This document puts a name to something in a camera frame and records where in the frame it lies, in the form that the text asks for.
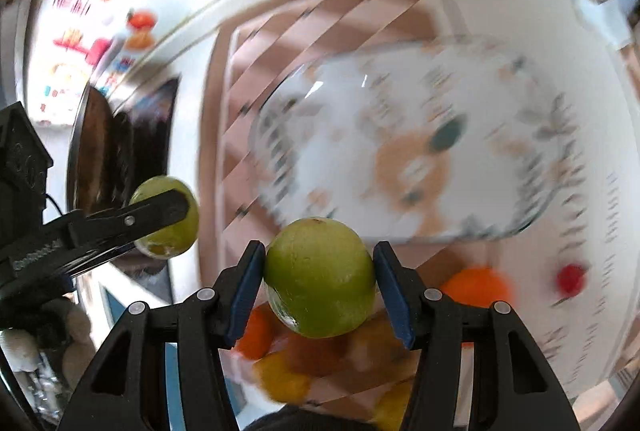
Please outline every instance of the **green fruit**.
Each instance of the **green fruit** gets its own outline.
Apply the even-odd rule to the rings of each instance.
[[[189,211],[184,220],[136,240],[140,252],[150,257],[169,259],[187,251],[198,237],[198,205],[186,184],[170,176],[154,176],[133,193],[129,204],[142,202],[165,191],[176,189],[187,197]]]
[[[375,297],[373,262],[364,243],[328,218],[305,218],[285,227],[267,251],[264,281],[278,318],[313,339],[360,326]]]

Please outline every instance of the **yellow fruit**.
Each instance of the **yellow fruit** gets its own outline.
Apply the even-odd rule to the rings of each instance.
[[[169,259],[187,251],[198,237],[198,205],[189,187],[177,178],[154,176],[143,182],[131,196],[129,204],[176,189],[187,197],[189,211],[184,220],[136,240],[140,252],[150,257]]]
[[[329,218],[304,218],[285,227],[269,246],[264,282],[273,313],[312,339],[360,326],[371,312],[376,286],[362,240]]]
[[[254,373],[262,390],[273,400],[284,404],[301,405],[311,387],[311,378],[291,371],[280,351],[270,353],[255,363]]]
[[[404,418],[404,411],[409,404],[414,380],[396,384],[387,391],[373,409],[373,423],[381,431],[398,431]]]

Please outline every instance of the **blue gripper pad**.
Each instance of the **blue gripper pad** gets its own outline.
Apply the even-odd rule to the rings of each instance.
[[[419,296],[424,290],[422,281],[415,270],[400,265],[388,241],[380,241],[373,249],[373,265],[394,334],[405,348],[412,350],[415,344],[414,323],[418,316],[416,311],[420,310]]]
[[[265,256],[264,245],[260,241],[252,240],[234,267],[234,273],[238,274],[236,277],[238,287],[236,287],[236,292],[229,303],[229,325],[224,335],[224,340],[229,347],[233,347],[244,334],[262,282]]]

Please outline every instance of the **silver screw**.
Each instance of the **silver screw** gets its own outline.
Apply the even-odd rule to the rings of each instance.
[[[129,306],[129,313],[137,316],[138,314],[142,314],[145,311],[145,308],[145,304],[142,301],[136,301]]]
[[[509,312],[511,312],[511,305],[504,301],[497,301],[494,305],[494,310],[498,314],[508,314]]]
[[[442,292],[440,292],[437,288],[428,288],[424,291],[424,296],[429,301],[440,301],[442,299]]]
[[[200,290],[198,290],[196,297],[200,301],[209,301],[209,299],[213,299],[213,296],[215,295],[216,295],[216,291],[213,290],[212,288],[201,288]]]

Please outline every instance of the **black cable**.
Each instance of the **black cable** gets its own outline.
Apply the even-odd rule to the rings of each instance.
[[[62,216],[62,211],[60,210],[60,206],[58,205],[58,203],[53,199],[53,197],[49,194],[49,193],[45,193],[45,195],[47,200],[49,200],[53,206],[56,208],[56,211],[58,211],[58,214],[60,216]]]

